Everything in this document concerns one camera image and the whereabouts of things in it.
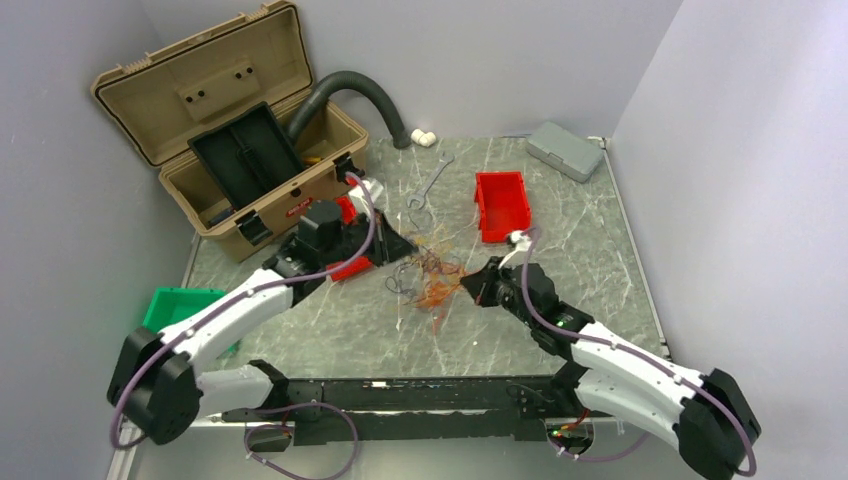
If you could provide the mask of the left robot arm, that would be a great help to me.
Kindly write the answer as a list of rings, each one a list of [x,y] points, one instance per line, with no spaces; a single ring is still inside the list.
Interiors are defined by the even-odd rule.
[[[350,220],[335,201],[318,201],[279,249],[221,299],[158,332],[139,327],[119,353],[107,398],[157,445],[178,438],[198,417],[250,409],[264,420],[291,402],[288,378],[264,360],[225,371],[207,366],[267,320],[302,303],[331,274],[358,273],[408,258],[418,247],[385,214]]]

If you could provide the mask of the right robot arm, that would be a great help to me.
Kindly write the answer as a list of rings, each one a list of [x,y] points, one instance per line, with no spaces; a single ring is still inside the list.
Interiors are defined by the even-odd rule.
[[[482,308],[501,307],[545,352],[564,359],[551,380],[557,411],[598,411],[665,441],[705,479],[731,479],[762,433],[736,379],[705,374],[624,340],[559,298],[537,263],[509,267],[493,257],[461,278]]]

